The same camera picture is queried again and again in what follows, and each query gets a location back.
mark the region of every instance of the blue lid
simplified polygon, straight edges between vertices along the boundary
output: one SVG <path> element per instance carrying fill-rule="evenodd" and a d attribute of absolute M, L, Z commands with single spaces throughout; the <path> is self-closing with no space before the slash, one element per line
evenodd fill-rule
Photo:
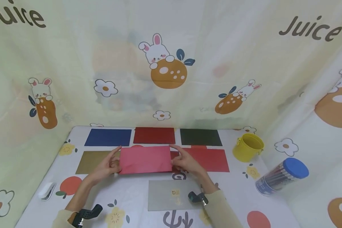
<path fill-rule="evenodd" d="M 287 158 L 283 161 L 284 169 L 293 177 L 303 179 L 309 175 L 308 168 L 296 158 Z"/>

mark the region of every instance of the gray sheet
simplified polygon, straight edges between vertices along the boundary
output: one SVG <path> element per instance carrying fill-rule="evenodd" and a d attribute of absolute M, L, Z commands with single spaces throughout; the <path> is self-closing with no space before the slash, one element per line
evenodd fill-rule
<path fill-rule="evenodd" d="M 194 180 L 150 180 L 148 211 L 201 209 L 201 203 L 192 203 L 188 194 L 200 194 Z"/>

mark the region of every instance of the black clamp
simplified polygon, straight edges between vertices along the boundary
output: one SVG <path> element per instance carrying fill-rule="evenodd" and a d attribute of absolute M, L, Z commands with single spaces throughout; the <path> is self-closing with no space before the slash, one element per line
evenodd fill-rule
<path fill-rule="evenodd" d="M 196 195 L 195 192 L 190 192 L 187 196 L 193 203 L 202 202 L 203 206 L 206 206 L 207 204 L 209 204 L 209 201 L 205 197 L 205 194 L 203 192 L 200 193 L 199 195 Z"/>
<path fill-rule="evenodd" d="M 99 204 L 95 205 L 95 207 L 91 211 L 87 209 L 81 209 L 79 213 L 76 213 L 76 216 L 72 222 L 72 226 L 76 228 L 82 228 L 82 226 L 84 225 L 84 219 L 89 220 L 96 218 L 97 216 L 99 216 L 101 211 L 102 206 Z"/>

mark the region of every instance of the fabric backdrop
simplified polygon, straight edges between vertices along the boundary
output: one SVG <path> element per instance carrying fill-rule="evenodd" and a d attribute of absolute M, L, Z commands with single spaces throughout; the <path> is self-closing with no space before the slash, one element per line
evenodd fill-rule
<path fill-rule="evenodd" d="M 342 0 L 0 0 L 0 227 L 72 127 L 97 124 L 258 134 L 269 168 L 310 170 L 283 192 L 301 226 L 334 228 Z"/>

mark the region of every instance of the yellow flower print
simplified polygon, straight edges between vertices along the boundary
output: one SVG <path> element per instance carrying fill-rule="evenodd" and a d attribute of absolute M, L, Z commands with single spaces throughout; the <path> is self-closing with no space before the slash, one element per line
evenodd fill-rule
<path fill-rule="evenodd" d="M 206 226 L 209 226 L 212 223 L 205 209 L 200 210 L 199 218 Z"/>
<path fill-rule="evenodd" d="M 106 223 L 108 228 L 121 228 L 123 225 L 123 217 L 125 212 L 120 210 L 117 206 L 113 208 L 110 214 L 106 216 Z"/>
<path fill-rule="evenodd" d="M 59 155 L 70 155 L 72 153 L 72 150 L 75 149 L 75 145 L 70 143 L 63 144 L 62 148 L 59 150 Z"/>
<path fill-rule="evenodd" d="M 254 179 L 257 179 L 260 177 L 260 174 L 258 173 L 258 171 L 255 167 L 248 166 L 247 167 L 247 173 Z"/>

